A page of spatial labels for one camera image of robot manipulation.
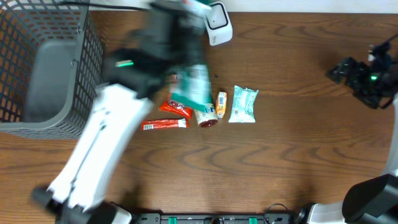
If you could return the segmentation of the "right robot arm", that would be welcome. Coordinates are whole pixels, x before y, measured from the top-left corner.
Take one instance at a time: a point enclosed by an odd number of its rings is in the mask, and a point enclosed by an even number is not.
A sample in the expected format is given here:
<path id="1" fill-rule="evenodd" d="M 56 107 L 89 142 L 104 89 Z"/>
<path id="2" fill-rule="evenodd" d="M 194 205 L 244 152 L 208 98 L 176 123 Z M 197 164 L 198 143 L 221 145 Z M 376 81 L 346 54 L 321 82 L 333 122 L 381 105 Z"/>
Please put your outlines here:
<path id="1" fill-rule="evenodd" d="M 353 96 L 371 109 L 397 106 L 396 61 L 370 54 L 368 62 L 348 57 L 327 71 L 335 83 L 344 83 Z M 379 177 L 352 186 L 341 202 L 303 207 L 291 223 L 397 223 L 397 131 L 392 132 L 387 162 Z"/>

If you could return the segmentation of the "red snack bag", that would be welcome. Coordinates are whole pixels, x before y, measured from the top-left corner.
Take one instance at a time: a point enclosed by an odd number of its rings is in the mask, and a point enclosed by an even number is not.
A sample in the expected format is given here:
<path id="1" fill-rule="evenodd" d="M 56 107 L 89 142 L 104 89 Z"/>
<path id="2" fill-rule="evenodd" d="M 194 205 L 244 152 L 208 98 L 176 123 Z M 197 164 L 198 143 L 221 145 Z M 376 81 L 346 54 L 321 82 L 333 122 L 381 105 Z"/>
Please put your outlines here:
<path id="1" fill-rule="evenodd" d="M 191 119 L 193 110 L 191 108 L 185 106 L 184 104 L 171 99 L 172 90 L 176 87 L 177 83 L 178 83 L 178 75 L 173 74 L 172 82 L 169 86 L 169 93 L 168 93 L 165 101 L 159 106 L 159 110 L 168 112 L 168 113 L 173 113 L 173 114 L 176 114 L 179 116 L 183 116 L 184 118 L 187 118 L 187 119 Z"/>

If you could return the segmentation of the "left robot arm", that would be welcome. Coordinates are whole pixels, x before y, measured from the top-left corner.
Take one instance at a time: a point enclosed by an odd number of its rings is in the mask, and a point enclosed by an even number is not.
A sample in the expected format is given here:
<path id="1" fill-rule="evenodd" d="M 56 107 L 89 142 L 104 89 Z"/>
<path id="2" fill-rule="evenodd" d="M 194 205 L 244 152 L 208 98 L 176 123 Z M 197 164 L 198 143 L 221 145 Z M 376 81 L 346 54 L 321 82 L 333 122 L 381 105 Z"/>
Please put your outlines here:
<path id="1" fill-rule="evenodd" d="M 154 10 L 137 48 L 117 49 L 106 57 L 105 84 L 71 157 L 48 187 L 32 192 L 57 223 L 131 223 L 130 212 L 105 202 L 109 182 L 168 75 L 177 74 L 174 101 L 205 109 L 211 86 L 201 42 L 204 30 L 202 16 Z"/>

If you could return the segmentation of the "green-lid seasoning jar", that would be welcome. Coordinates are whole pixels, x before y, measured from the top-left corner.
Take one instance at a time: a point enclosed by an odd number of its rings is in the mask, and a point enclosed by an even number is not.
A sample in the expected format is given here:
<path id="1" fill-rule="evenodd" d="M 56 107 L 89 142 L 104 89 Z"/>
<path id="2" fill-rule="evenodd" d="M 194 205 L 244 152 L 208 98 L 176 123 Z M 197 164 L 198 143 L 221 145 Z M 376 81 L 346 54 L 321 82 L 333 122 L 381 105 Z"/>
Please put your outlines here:
<path id="1" fill-rule="evenodd" d="M 208 128 L 218 122 L 216 110 L 213 103 L 208 103 L 204 111 L 193 110 L 197 119 L 198 126 L 201 128 Z"/>

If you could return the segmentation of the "small orange packet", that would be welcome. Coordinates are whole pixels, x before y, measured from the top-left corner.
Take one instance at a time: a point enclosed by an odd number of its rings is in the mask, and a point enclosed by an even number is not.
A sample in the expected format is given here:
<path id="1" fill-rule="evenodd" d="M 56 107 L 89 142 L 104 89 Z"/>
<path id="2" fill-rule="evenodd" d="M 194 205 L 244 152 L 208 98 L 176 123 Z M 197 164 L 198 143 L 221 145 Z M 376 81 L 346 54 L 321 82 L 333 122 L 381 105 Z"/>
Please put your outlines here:
<path id="1" fill-rule="evenodd" d="M 222 119 L 226 113 L 227 93 L 220 91 L 216 100 L 216 116 Z"/>

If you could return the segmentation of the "teal tissue packet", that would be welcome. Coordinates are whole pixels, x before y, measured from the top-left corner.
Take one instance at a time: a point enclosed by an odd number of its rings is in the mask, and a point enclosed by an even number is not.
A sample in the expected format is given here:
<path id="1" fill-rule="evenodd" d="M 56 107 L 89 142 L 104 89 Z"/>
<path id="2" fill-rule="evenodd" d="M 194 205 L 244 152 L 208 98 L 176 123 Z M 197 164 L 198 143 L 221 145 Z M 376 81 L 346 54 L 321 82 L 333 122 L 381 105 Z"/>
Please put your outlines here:
<path id="1" fill-rule="evenodd" d="M 230 123 L 255 123 L 254 102 L 259 90 L 234 86 Z"/>

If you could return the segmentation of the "red stick packet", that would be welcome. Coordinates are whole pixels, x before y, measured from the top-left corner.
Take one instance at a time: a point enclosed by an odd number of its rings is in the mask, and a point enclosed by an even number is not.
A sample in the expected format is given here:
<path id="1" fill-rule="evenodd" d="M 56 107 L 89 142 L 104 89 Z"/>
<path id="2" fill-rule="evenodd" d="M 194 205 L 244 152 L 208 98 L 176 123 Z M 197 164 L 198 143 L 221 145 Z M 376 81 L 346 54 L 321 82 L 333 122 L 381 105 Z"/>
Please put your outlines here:
<path id="1" fill-rule="evenodd" d="M 141 128 L 143 131 L 153 129 L 169 129 L 169 128 L 189 128 L 189 122 L 186 118 L 180 119 L 156 119 L 151 121 L 143 121 Z"/>

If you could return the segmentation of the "green 3M product package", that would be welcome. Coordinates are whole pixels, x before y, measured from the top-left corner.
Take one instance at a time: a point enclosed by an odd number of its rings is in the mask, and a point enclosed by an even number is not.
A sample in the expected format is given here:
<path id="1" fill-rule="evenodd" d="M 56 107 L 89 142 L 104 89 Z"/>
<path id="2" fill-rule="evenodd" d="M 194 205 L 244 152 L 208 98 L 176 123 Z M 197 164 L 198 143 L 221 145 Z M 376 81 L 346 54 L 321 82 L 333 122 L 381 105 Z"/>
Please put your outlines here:
<path id="1" fill-rule="evenodd" d="M 196 64 L 179 69 L 175 83 L 170 86 L 170 99 L 193 110 L 205 112 L 211 103 L 208 67 Z"/>

